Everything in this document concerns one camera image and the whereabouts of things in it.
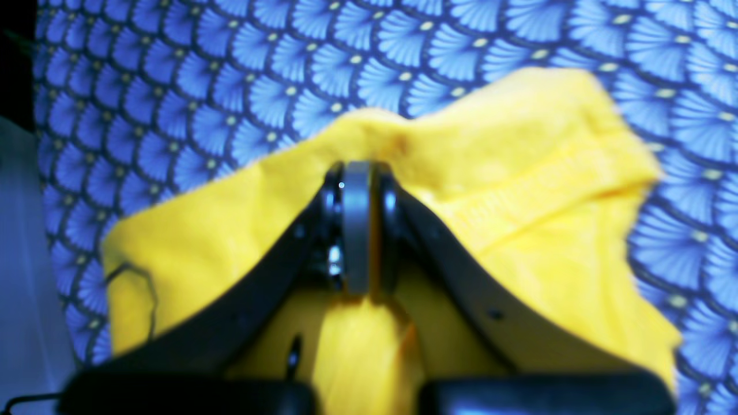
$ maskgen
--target blue patterned fabric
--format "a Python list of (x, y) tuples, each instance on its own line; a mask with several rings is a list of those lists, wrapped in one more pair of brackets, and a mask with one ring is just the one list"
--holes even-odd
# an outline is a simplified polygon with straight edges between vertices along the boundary
[(110, 356), (97, 249), (120, 218), (351, 109), (419, 117), (576, 67), (668, 173), (630, 261), (684, 333), (680, 414), (738, 414), (738, 2), (40, 0), (37, 38), (46, 230), (83, 362)]

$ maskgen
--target thin black wire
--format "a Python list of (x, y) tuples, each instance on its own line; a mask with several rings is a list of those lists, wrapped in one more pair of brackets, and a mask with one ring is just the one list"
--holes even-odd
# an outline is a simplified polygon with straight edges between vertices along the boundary
[(53, 399), (59, 399), (60, 397), (61, 397), (61, 394), (40, 394), (40, 395), (26, 395), (22, 397), (14, 397), (5, 403), (5, 409), (3, 409), (2, 412), (0, 412), (0, 415), (13, 415), (13, 413), (10, 412), (10, 409), (12, 409), (13, 406), (16, 406), (19, 403), (53, 400)]

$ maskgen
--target fan pattern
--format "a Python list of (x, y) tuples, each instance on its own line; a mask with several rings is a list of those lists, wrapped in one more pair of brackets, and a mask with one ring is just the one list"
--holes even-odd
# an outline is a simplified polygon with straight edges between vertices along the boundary
[(596, 74), (668, 178), (630, 237), (683, 331), (680, 414), (738, 413), (734, 0), (40, 0), (46, 231), (80, 360), (110, 357), (120, 218), (364, 106), (419, 117), (524, 66)]

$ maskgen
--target yellow cloth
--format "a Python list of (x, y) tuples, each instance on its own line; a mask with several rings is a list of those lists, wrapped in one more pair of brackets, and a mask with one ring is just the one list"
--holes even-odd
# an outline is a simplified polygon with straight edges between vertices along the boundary
[[(643, 300), (625, 238), (656, 160), (594, 78), (523, 69), (442, 112), (405, 120), (361, 109), (314, 139), (122, 220), (106, 272), (148, 272), (159, 334), (228, 290), (311, 201), (336, 161), (388, 162), (477, 261), (547, 319), (656, 373), (670, 388), (676, 329)], [(114, 353), (145, 342), (148, 285), (108, 291)], [(414, 327), (369, 301), (336, 302), (312, 382), (327, 414), (400, 414), (424, 378)]]

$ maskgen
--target wire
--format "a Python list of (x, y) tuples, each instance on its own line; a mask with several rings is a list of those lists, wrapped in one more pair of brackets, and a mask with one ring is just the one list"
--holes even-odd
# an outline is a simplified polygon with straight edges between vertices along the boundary
[(5, 403), (5, 409), (3, 409), (2, 412), (0, 412), (0, 415), (13, 415), (13, 413), (10, 412), (10, 409), (19, 403), (53, 400), (53, 399), (59, 399), (60, 397), (61, 397), (61, 394), (40, 394), (40, 395), (26, 395), (22, 397), (14, 397)]

